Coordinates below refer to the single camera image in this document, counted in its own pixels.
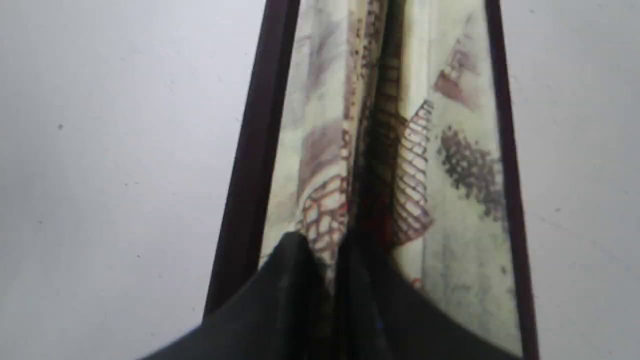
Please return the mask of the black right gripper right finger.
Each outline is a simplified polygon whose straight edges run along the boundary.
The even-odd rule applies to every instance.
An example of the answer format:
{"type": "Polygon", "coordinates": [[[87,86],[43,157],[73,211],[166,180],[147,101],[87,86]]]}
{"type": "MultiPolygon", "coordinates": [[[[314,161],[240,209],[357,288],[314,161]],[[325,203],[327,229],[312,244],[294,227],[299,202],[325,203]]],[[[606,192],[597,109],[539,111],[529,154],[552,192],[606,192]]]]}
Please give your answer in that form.
{"type": "Polygon", "coordinates": [[[337,339],[346,360],[517,359],[420,294],[366,231],[347,231],[336,285],[337,339]]]}

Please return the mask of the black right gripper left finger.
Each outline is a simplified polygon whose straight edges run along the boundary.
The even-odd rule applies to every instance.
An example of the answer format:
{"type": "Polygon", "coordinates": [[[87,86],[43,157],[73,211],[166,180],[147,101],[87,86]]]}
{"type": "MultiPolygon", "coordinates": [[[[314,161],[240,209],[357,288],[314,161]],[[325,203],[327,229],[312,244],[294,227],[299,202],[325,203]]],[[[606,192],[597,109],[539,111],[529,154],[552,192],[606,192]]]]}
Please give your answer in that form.
{"type": "Polygon", "coordinates": [[[282,235],[259,271],[224,305],[148,360],[331,360],[320,330],[322,278],[309,242],[282,235]]]}

